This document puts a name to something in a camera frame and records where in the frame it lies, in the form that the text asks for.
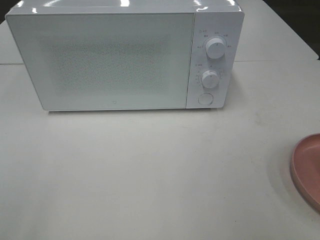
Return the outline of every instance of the white table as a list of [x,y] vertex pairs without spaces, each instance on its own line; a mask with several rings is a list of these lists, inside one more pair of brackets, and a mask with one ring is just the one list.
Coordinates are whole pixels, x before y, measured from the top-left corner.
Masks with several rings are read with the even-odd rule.
[[289,173],[320,129],[319,74],[236,62],[223,109],[48,113],[0,66],[0,239],[319,240]]
[[[245,12],[236,61],[316,60],[318,55],[262,0],[238,0]],[[22,59],[6,22],[0,25],[0,64]]]

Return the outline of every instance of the control panel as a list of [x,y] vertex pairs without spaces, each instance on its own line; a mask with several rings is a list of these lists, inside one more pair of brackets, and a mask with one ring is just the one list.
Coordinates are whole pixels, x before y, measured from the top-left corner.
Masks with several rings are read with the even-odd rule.
[[195,12],[186,108],[225,103],[244,13]]

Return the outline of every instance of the pink plate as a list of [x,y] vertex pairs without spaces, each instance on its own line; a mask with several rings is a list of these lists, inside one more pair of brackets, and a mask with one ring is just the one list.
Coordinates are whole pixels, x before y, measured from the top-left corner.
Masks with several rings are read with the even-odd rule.
[[300,194],[320,212],[320,133],[303,138],[291,159],[291,177]]

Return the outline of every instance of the timer knob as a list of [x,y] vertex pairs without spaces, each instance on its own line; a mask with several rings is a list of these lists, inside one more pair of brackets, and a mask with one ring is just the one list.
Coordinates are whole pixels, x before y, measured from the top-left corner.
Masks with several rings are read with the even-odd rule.
[[226,40],[220,36],[215,36],[206,43],[205,50],[209,58],[219,59],[225,54]]
[[207,89],[213,89],[219,84],[219,77],[216,71],[208,70],[202,74],[202,85]]

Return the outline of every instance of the table surface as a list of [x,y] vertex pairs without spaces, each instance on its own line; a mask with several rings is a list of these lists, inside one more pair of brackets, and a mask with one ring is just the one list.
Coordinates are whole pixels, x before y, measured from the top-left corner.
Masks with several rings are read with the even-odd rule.
[[320,62],[235,62],[223,109],[43,111],[0,66],[0,239],[319,240],[289,172]]
[[[316,60],[318,55],[262,0],[238,0],[245,12],[236,61]],[[0,25],[0,64],[22,59],[6,22]]]

